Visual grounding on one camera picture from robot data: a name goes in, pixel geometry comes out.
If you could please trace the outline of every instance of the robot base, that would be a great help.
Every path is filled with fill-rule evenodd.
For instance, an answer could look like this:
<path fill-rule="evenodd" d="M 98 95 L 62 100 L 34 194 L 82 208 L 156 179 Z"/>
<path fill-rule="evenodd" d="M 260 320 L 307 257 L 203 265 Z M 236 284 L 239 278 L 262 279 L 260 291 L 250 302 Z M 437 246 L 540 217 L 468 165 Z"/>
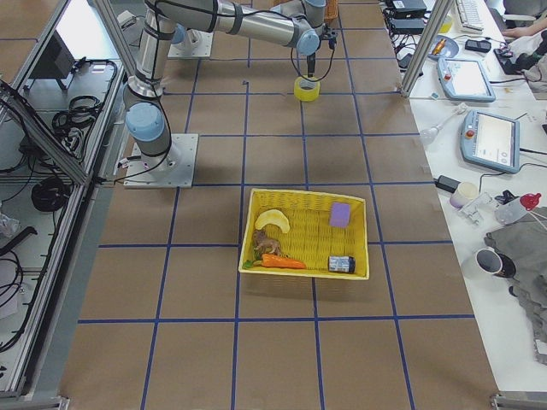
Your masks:
<path fill-rule="evenodd" d="M 127 188 L 174 188 L 176 186 L 191 188 L 194 179 L 198 135 L 173 134 L 171 139 L 172 144 L 180 152 L 180 158 L 173 169 L 159 173 L 152 170 L 149 173 L 128 178 L 123 183 Z M 136 144 L 133 145 L 132 155 L 140 155 L 140 149 Z M 130 162 L 127 175 L 141 173 L 145 169 L 142 161 Z"/>

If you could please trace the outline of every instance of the banana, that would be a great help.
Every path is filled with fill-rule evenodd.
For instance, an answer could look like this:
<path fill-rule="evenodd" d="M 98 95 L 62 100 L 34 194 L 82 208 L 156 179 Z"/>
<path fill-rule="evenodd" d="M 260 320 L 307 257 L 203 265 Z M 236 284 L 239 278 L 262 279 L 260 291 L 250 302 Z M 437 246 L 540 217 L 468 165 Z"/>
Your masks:
<path fill-rule="evenodd" d="M 289 220 L 278 209 L 270 209 L 258 215 L 255 222 L 255 229 L 260 231 L 267 224 L 278 226 L 283 233 L 287 233 L 291 229 Z"/>

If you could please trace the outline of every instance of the person's hand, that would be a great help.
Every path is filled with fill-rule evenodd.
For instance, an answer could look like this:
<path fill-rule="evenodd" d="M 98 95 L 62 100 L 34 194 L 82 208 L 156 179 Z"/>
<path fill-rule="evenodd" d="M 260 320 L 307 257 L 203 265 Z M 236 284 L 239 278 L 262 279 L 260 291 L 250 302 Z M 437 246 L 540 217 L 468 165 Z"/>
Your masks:
<path fill-rule="evenodd" d="M 509 30 L 502 31 L 502 35 L 504 37 L 511 37 L 511 38 L 533 36 L 535 33 L 536 32 L 535 30 L 532 29 L 532 26 L 516 27 L 516 28 L 510 28 Z"/>

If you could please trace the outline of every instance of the cable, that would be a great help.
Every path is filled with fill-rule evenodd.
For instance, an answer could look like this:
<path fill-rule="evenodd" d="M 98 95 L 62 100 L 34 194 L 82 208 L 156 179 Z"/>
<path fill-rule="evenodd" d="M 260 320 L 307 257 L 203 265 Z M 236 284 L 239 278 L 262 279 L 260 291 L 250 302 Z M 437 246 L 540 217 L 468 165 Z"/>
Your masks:
<path fill-rule="evenodd" d="M 533 149 L 521 148 L 521 151 L 522 151 L 522 152 L 529 152 L 529 153 L 531 153 L 531 154 L 547 155 L 547 152 L 534 151 Z"/>
<path fill-rule="evenodd" d="M 142 158 L 141 155 L 127 156 L 126 158 L 122 158 L 121 160 L 119 160 L 118 163 L 116 164 L 116 167 L 119 169 L 119 168 L 123 167 L 124 165 L 128 164 L 129 162 L 138 161 L 141 158 Z"/>
<path fill-rule="evenodd" d="M 17 192 L 15 192 L 14 195 L 10 196 L 9 198 L 6 198 L 6 199 L 1 200 L 0 202 L 11 201 L 11 200 L 14 199 L 16 196 L 18 196 L 22 191 L 25 190 L 26 186 L 31 182 L 32 174 L 33 174 L 33 170 L 32 170 L 32 168 L 30 167 L 30 165 L 29 165 L 29 168 L 31 169 L 31 174 L 28 176 L 28 179 L 26 180 L 26 182 L 25 182 L 25 184 L 22 186 L 22 188 L 21 188 L 20 190 L 18 190 Z"/>
<path fill-rule="evenodd" d="M 55 212 L 66 205 L 71 193 L 70 188 L 55 174 L 33 186 L 32 205 L 40 212 Z"/>
<path fill-rule="evenodd" d="M 319 81 L 324 79 L 331 72 L 333 58 L 334 58 L 334 50 L 332 50 L 331 58 L 329 59 L 328 68 L 326 69 L 326 72 L 321 77 L 319 77 L 318 79 L 311 79 L 308 76 L 304 76 L 300 72 L 300 70 L 297 67 L 297 64 L 294 62 L 294 49 L 291 49 L 291 63 L 292 63 L 292 66 L 294 67 L 294 69 L 296 70 L 296 72 L 298 74 L 298 77 L 302 77 L 303 79 L 306 79 L 307 81 L 309 81 L 311 83 L 318 83 Z"/>
<path fill-rule="evenodd" d="M 17 165 L 14 165 L 13 167 L 10 167 L 10 168 L 0 169 L 0 173 L 12 173 L 13 171 L 18 170 L 23 165 L 25 165 L 25 159 L 26 159 L 26 155 L 23 154 L 19 162 L 17 162 Z"/>
<path fill-rule="evenodd" d="M 524 167 L 527 167 L 527 166 L 530 166 L 530 167 L 540 167 L 540 168 L 547 168 L 547 165 L 540 165 L 540 164 L 534 164 L 534 163 L 531 163 L 531 162 L 526 162 L 524 164 L 522 164 L 520 167 L 519 167 L 519 171 L 521 171 L 522 168 Z M 504 175 L 505 173 L 483 173 L 480 178 L 479 178 L 479 192 L 482 188 L 482 178 L 484 177 L 497 177 L 499 175 Z"/>
<path fill-rule="evenodd" d="M 162 15 L 165 15 L 165 13 L 163 13 L 163 11 L 157 7 L 157 5 L 159 3 L 165 3 L 165 4 L 169 4 L 171 6 L 174 6 L 174 7 L 179 7 L 181 9 L 187 9 L 187 10 L 191 10 L 191 11 L 197 11 L 199 13 L 204 13 L 206 15 L 212 15 L 214 17 L 228 17 L 228 18 L 231 18 L 231 19 L 235 19 L 237 18 L 238 16 L 237 15 L 224 15 L 222 13 L 216 13 L 214 11 L 210 11 L 210 10 L 207 10 L 207 9 L 200 9 L 199 7 L 192 7 L 192 6 L 188 6 L 188 5 L 185 5 L 185 4 L 179 4 L 179 3 L 174 3 L 174 2 L 170 2 L 169 0 L 155 0 L 154 1 L 154 7 L 160 12 L 162 13 Z M 277 15 L 279 17 L 282 17 L 284 18 L 285 20 L 289 20 L 289 21 L 292 21 L 292 18 L 291 17 L 288 17 L 286 15 L 283 15 L 277 11 L 273 11 L 273 10 L 256 10 L 256 11 L 252 11 L 250 13 L 242 13 L 241 16 L 242 17 L 250 17 L 252 15 L 258 15 L 258 14 L 271 14 L 271 15 Z"/>
<path fill-rule="evenodd" d="M 66 126 L 70 125 L 70 126 L 73 126 L 73 127 L 80 127 L 80 128 L 88 127 L 87 133 L 84 135 L 84 137 L 81 138 L 81 139 L 83 139 L 83 142 L 79 144 L 79 153 L 75 154 L 70 149 L 70 147 L 67 147 L 66 144 L 62 143 L 63 136 L 60 136 L 59 139 L 52 138 L 54 143 L 57 144 L 59 146 L 59 148 L 62 149 L 63 152 L 66 152 L 68 155 L 72 156 L 73 158 L 76 158 L 79 161 L 79 163 L 83 162 L 83 160 L 85 158 L 85 150 L 87 148 L 88 137 L 89 137 L 89 135 L 91 135 L 92 126 L 95 123 L 95 120 L 97 119 L 99 114 L 102 112 L 104 102 L 106 101 L 106 98 L 110 94 L 110 91 L 112 89 L 112 84 L 114 83 L 114 79 L 115 79 L 115 77 L 118 73 L 118 66 L 115 62 L 113 62 L 111 60 L 108 60 L 108 59 L 104 59 L 104 60 L 87 60 L 86 57 L 83 57 L 82 59 L 80 59 L 80 60 L 78 60 L 77 62 L 74 63 L 74 66 L 71 70 L 72 73 L 75 73 L 81 67 L 83 67 L 84 64 L 99 64 L 99 63 L 111 66 L 113 68 L 112 76 L 109 80 L 107 90 L 105 91 L 104 101 L 100 102 L 98 100 L 98 98 L 96 98 L 95 96 L 80 96 L 80 97 L 73 98 L 73 100 L 71 100 L 71 102 L 69 104 L 68 112 L 70 113 L 70 116 L 66 118 L 67 124 L 65 124 L 65 125 Z M 38 115 L 38 113 L 32 107 L 32 105 L 21 94 L 19 94 L 19 92 L 17 92 L 8 83 L 6 83 L 5 81 L 2 81 L 1 79 L 0 79 L 0 88 L 5 90 L 12 98 L 14 98 L 16 101 L 18 101 L 24 107 L 24 109 L 27 111 L 27 113 L 34 119 L 36 126 L 38 128 L 40 128 L 41 132 L 43 132 L 46 135 L 52 135 L 53 137 L 56 135 L 56 133 L 55 133 L 55 128 L 56 127 L 53 126 L 53 124 L 52 124 L 52 127 L 54 128 L 54 130 L 52 131 L 50 129 L 50 127 L 47 124 L 45 124 L 44 120 L 42 120 L 42 118 Z M 93 101 L 93 104 L 91 106 L 79 105 L 79 102 L 84 101 L 84 100 Z M 22 115 L 20 113 L 18 113 L 8 103 L 2 101 L 2 104 L 4 106 L 9 107 L 11 109 L 11 111 L 16 114 L 16 116 L 17 116 L 17 118 L 18 118 L 18 120 L 21 124 L 21 127 L 23 127 L 23 131 L 28 136 L 28 132 L 26 130 L 26 127 L 24 126 L 24 121 L 22 119 Z M 82 122 L 81 118 L 86 117 L 88 115 L 90 115 L 91 118 L 87 122 Z M 61 117 L 62 117 L 61 114 L 59 116 L 57 116 L 57 118 L 54 117 L 54 121 L 55 120 L 59 121 L 59 119 Z"/>
<path fill-rule="evenodd" d="M 495 41 L 496 43 L 500 43 L 500 44 L 507 44 L 506 41 L 500 41 L 500 40 L 496 40 L 495 38 L 492 38 L 492 37 L 485 37 L 485 36 L 471 36 L 469 34 L 462 34 L 461 36 L 456 36 L 456 37 L 453 37 L 452 39 L 453 40 L 456 40 L 457 38 L 462 38 L 462 37 L 466 37 L 466 38 L 483 38 L 484 40 L 488 40 L 488 41 Z"/>
<path fill-rule="evenodd" d="M 64 214 L 66 213 L 66 211 L 67 211 L 67 207 L 65 206 L 62 209 L 62 215 L 60 219 L 64 217 Z M 50 246 L 45 256 L 44 264 L 42 266 L 42 269 L 40 269 L 40 273 L 38 274 L 38 277 L 36 278 L 36 285 L 34 287 L 34 292 L 32 293 L 31 300 L 29 301 L 29 303 L 23 303 L 23 305 L 26 306 L 25 318 L 22 320 L 21 326 L 19 327 L 19 329 L 17 331 L 12 332 L 13 336 L 7 342 L 0 343 L 0 353 L 6 352 L 10 350 L 11 348 L 13 348 L 17 344 L 21 336 L 25 333 L 26 326 L 28 325 L 28 321 L 30 320 L 30 317 L 31 317 L 32 308 L 34 307 L 34 303 L 36 303 L 36 300 L 38 299 L 38 293 L 39 293 L 38 290 L 40 289 L 42 280 L 44 279 L 44 275 L 47 273 L 48 265 L 50 264 L 51 256 L 53 255 L 53 247 L 56 244 L 56 239 L 58 235 L 59 235 L 59 229 L 57 227 L 57 229 L 54 229 L 53 231 L 53 234 L 51 236 Z"/>
<path fill-rule="evenodd" d="M 506 79 L 504 81 L 490 81 L 490 84 L 510 83 L 511 81 L 528 81 L 528 79 L 526 77 L 521 77 L 519 79 Z"/>
<path fill-rule="evenodd" d="M 74 64 L 73 70 L 81 69 L 84 64 L 105 64 L 113 68 L 109 85 L 103 101 L 92 95 L 78 96 L 70 100 L 68 110 L 59 111 L 51 121 L 54 135 L 62 147 L 82 163 L 85 159 L 89 136 L 98 116 L 103 111 L 104 103 L 118 73 L 118 66 L 111 60 L 88 60 L 86 57 Z"/>
<path fill-rule="evenodd" d="M 13 263 L 15 265 L 15 275 L 14 275 L 14 278 L 12 279 L 11 283 L 0 286 L 0 290 L 1 290 L 0 291 L 0 297 L 6 295 L 12 287 L 15 287 L 15 290 L 13 291 L 13 293 L 11 295 L 8 296 L 8 298 L 5 301 L 0 303 L 0 308 L 3 308 L 4 306 L 6 306 L 14 297 L 17 296 L 17 292 L 19 291 L 19 289 L 21 288 L 21 286 L 23 284 L 23 273 L 24 272 L 23 272 L 23 268 L 21 266 L 21 263 L 19 261 L 19 257 L 17 256 L 17 254 L 13 250 L 10 250 L 9 252 L 10 252 L 10 254 L 12 254 L 13 259 L 0 258 L 0 261 L 7 261 L 7 262 L 10 262 L 10 263 Z"/>

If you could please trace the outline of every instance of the plastic bag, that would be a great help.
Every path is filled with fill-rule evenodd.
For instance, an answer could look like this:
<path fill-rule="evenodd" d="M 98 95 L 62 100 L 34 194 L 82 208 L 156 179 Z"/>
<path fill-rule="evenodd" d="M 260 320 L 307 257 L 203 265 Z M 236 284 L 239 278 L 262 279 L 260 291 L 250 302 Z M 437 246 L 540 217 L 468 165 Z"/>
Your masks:
<path fill-rule="evenodd" d="M 541 32 L 537 32 L 533 36 L 523 36 L 515 39 L 509 44 L 509 48 L 515 56 L 520 56 L 522 53 L 532 54 L 538 49 L 542 40 Z"/>
<path fill-rule="evenodd" d="M 547 57 L 543 56 L 529 70 L 523 70 L 532 92 L 547 92 Z"/>
<path fill-rule="evenodd" d="M 19 230 L 20 222 L 8 215 L 0 213 L 0 233 L 5 237 L 12 237 Z"/>

